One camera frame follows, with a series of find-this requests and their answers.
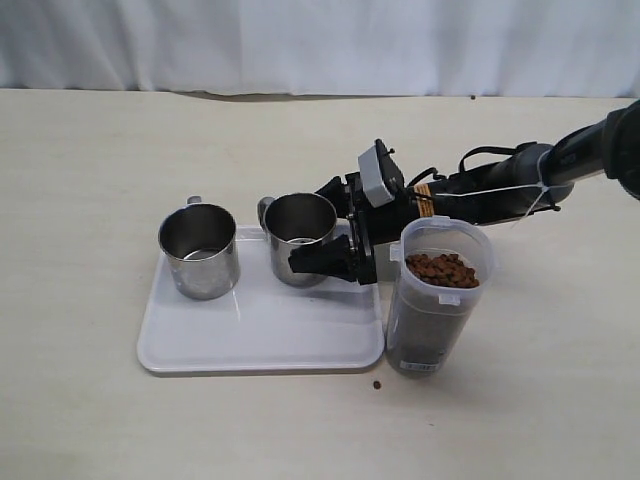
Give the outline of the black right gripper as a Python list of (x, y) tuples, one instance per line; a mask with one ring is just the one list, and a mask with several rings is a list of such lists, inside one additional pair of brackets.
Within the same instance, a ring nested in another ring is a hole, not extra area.
[(334, 176), (315, 191), (327, 199), (337, 216), (347, 216), (352, 234), (326, 243), (307, 243), (296, 247), (288, 258), (294, 273), (309, 273), (334, 277), (360, 285), (378, 281), (374, 247), (396, 242), (407, 224), (419, 216), (416, 200), (404, 185), (402, 174), (391, 179), (395, 187), (394, 199), (374, 207), (364, 193), (359, 173), (349, 173), (347, 184)]

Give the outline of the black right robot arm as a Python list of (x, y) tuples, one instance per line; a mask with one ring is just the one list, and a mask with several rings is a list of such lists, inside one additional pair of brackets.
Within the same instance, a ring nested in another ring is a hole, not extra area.
[(503, 159), (474, 168), (460, 163), (450, 175), (430, 167), (405, 181), (393, 152), (377, 139), (359, 157), (358, 171), (334, 177), (319, 189), (350, 231), (325, 246), (295, 248), (287, 257), (293, 272), (372, 284), (377, 280), (375, 246), (399, 240), (420, 217), (446, 216), (476, 226), (517, 221), (558, 210), (575, 182), (593, 175), (618, 181), (637, 198), (639, 105), (613, 110), (554, 145), (476, 147), (471, 155)]

